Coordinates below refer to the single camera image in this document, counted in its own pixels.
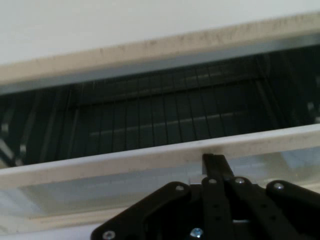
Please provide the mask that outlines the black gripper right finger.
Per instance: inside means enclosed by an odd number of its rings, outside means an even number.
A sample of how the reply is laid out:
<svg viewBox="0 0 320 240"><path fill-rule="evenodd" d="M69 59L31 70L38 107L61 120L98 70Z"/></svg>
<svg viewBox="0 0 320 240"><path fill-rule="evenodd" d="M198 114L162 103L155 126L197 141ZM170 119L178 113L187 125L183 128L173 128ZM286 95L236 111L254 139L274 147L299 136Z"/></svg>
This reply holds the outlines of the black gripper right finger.
<svg viewBox="0 0 320 240"><path fill-rule="evenodd" d="M212 239L318 240L320 195L284 180L265 188L212 156Z"/></svg>

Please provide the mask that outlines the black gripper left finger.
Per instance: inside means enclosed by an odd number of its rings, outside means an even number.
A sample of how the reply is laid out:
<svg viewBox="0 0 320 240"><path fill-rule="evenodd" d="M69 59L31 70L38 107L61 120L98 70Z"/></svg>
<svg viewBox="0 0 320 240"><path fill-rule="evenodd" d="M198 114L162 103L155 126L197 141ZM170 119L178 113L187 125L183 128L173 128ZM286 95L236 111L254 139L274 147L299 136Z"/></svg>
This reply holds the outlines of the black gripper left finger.
<svg viewBox="0 0 320 240"><path fill-rule="evenodd" d="M173 181L97 227L92 240L232 240L224 155L204 154L200 183Z"/></svg>

